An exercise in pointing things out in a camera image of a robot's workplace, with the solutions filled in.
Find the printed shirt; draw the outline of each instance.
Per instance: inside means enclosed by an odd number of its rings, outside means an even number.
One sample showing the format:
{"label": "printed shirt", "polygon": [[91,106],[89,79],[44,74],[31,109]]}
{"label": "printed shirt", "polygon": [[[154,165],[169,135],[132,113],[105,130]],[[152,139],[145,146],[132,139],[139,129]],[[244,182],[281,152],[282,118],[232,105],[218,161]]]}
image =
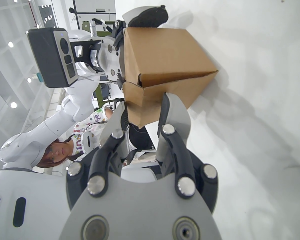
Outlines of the printed shirt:
{"label": "printed shirt", "polygon": [[78,122],[74,126],[73,136],[71,137],[74,145],[72,155],[76,155],[82,152],[81,133],[83,133],[87,127],[88,127],[87,130],[89,130],[93,135],[92,142],[98,143],[101,132],[103,128],[106,126],[105,123],[99,123],[99,122],[106,122],[106,121],[108,121],[108,118],[106,117],[105,114],[105,108],[102,107],[97,111],[94,111],[87,119]]}

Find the brown hair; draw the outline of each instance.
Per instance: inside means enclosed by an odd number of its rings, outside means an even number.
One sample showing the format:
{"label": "brown hair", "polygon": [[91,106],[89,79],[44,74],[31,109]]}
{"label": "brown hair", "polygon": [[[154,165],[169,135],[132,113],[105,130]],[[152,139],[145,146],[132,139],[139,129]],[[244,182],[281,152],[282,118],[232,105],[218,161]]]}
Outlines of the brown hair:
{"label": "brown hair", "polygon": [[60,165],[61,163],[63,163],[64,161],[66,161],[67,159],[71,160],[71,161],[75,161],[78,157],[80,157],[83,152],[75,154],[75,155],[69,155],[66,156],[63,160],[59,161],[59,162],[53,162],[50,158],[47,157],[47,155],[50,152],[50,147],[53,144],[56,143],[68,143],[71,140],[71,137],[73,135],[69,136],[65,141],[61,142],[59,139],[54,140],[50,145],[48,145],[48,147],[46,148],[44,155],[42,157],[42,159],[40,160],[40,162],[37,164],[37,167],[39,168],[52,168],[55,166]]}

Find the brown cardboard box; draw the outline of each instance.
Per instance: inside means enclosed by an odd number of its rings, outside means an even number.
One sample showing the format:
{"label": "brown cardboard box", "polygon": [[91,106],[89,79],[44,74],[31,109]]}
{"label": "brown cardboard box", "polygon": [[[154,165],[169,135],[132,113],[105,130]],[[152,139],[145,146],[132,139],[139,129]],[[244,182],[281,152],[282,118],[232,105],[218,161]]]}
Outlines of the brown cardboard box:
{"label": "brown cardboard box", "polygon": [[128,118],[139,128],[159,120],[164,92],[189,108],[218,72],[184,29],[128,27],[124,61]]}

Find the camera lens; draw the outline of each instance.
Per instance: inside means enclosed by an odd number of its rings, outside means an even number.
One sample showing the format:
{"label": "camera lens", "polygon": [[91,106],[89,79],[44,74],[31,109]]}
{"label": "camera lens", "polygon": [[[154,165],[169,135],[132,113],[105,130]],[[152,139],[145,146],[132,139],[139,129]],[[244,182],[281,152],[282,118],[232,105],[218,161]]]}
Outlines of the camera lens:
{"label": "camera lens", "polygon": [[67,40],[65,40],[64,38],[60,39],[60,46],[61,46],[61,50],[64,54],[68,54],[69,52],[69,45]]}

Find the black camera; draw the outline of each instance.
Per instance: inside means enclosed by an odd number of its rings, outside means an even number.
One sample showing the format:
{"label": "black camera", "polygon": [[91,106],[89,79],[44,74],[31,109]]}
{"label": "black camera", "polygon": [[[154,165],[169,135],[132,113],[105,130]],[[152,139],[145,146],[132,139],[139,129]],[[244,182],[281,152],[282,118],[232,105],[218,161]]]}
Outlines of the black camera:
{"label": "black camera", "polygon": [[28,38],[48,88],[66,88],[78,80],[75,59],[65,29],[31,29]]}

